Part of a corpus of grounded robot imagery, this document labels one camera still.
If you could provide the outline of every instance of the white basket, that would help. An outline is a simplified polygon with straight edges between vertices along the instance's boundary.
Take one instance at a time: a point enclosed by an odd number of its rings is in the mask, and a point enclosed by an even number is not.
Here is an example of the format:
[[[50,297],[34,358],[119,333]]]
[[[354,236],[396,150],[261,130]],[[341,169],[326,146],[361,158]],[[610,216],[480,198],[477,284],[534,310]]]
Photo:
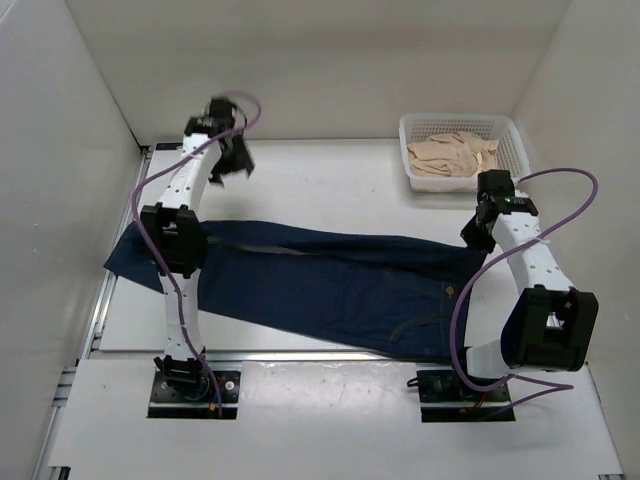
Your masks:
[[[475,192],[477,177],[420,177],[411,171],[407,146],[439,133],[472,132],[484,140],[500,139],[498,166],[517,180],[531,173],[522,139],[513,121],[504,115],[411,113],[400,119],[400,148],[411,188],[421,192]]]

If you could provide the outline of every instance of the white tabletop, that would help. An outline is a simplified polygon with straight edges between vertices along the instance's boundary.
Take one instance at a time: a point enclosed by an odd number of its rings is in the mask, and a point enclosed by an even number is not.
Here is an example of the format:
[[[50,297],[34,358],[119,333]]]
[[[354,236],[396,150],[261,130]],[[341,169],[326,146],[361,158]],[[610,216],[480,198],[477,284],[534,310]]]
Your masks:
[[[426,424],[396,362],[242,367],[233,421],[147,419],[148,360],[80,363],[50,464],[69,480],[597,480],[621,473],[586,369],[516,422]],[[514,383],[515,398],[536,391]]]
[[[252,178],[208,187],[201,220],[462,244],[474,198],[412,195],[397,141],[254,142],[251,150]],[[176,160],[174,151],[156,152],[151,172]],[[143,200],[153,203],[162,184]],[[499,335],[515,300],[508,266],[491,270],[473,291],[467,343]],[[200,323],[208,352],[346,348],[216,315],[203,314]],[[153,354],[141,351],[161,351],[164,339],[162,297],[118,280],[101,359],[80,362],[50,459],[71,467],[70,480],[596,480],[621,473],[586,367],[542,374],[575,390],[516,407],[517,421],[507,423],[421,423],[418,395],[405,387],[416,366],[391,361],[244,362],[237,420],[147,419]],[[512,382],[512,398],[537,389]]]

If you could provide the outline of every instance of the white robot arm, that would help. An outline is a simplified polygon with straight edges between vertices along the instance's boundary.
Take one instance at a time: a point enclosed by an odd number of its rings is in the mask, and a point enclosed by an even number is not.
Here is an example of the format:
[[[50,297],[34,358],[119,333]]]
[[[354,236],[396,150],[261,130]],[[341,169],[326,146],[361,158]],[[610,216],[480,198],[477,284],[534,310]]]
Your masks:
[[[192,117],[185,129],[182,154],[195,151],[210,139],[234,128],[237,106],[225,97],[213,98],[206,111]],[[211,143],[179,168],[158,202],[142,208],[141,220],[160,251],[182,293],[182,319],[173,284],[159,269],[165,297],[167,346],[156,365],[169,382],[197,391],[203,380],[202,365],[194,352],[204,354],[198,326],[198,279],[207,254],[207,238],[196,211],[207,180],[222,184],[221,176],[254,165],[243,133]]]
[[[508,171],[478,178],[476,215],[462,231],[471,248],[509,251],[540,235],[538,211],[516,196]],[[500,338],[466,350],[468,375],[499,379],[526,371],[576,371],[585,360],[598,312],[589,292],[579,292],[560,270],[546,242],[507,259],[520,298]]]

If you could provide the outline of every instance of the blue jeans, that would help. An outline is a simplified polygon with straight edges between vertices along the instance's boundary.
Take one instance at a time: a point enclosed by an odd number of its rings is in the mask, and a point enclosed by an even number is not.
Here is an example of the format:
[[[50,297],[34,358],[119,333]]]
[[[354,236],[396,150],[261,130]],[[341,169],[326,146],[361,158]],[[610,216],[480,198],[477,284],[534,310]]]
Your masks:
[[[267,222],[203,222],[205,310],[407,359],[447,361],[458,293],[485,254],[428,240],[345,235]],[[162,291],[137,226],[105,267]],[[458,323],[464,345],[468,300]]]

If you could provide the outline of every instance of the beige garment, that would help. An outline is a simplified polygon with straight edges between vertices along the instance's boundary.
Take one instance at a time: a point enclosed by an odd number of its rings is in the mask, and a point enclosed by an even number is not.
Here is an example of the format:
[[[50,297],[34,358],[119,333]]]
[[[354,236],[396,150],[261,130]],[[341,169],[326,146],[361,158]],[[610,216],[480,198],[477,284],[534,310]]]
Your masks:
[[[472,177],[498,168],[499,143],[470,132],[431,135],[409,144],[411,171],[421,177]]]

